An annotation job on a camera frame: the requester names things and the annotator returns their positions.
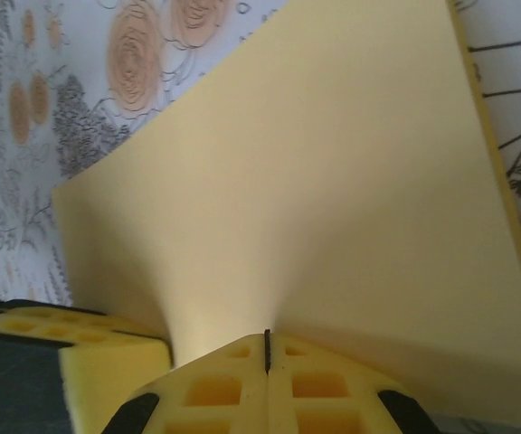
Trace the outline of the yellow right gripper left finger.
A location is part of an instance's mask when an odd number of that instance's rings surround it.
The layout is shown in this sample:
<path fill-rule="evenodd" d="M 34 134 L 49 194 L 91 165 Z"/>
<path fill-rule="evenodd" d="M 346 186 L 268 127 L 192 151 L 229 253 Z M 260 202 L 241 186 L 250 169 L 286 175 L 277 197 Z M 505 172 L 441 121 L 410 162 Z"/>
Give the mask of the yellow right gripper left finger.
<path fill-rule="evenodd" d="M 266 433 L 268 335 L 247 335 L 133 392 L 106 433 Z"/>

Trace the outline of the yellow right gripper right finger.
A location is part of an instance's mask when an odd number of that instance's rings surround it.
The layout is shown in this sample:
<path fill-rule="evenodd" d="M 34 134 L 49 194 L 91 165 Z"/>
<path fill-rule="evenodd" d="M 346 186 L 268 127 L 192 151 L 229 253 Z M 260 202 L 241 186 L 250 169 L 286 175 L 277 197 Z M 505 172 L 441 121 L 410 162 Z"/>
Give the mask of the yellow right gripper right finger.
<path fill-rule="evenodd" d="M 330 350 L 264 332 L 270 433 L 435 433 L 411 394 Z"/>

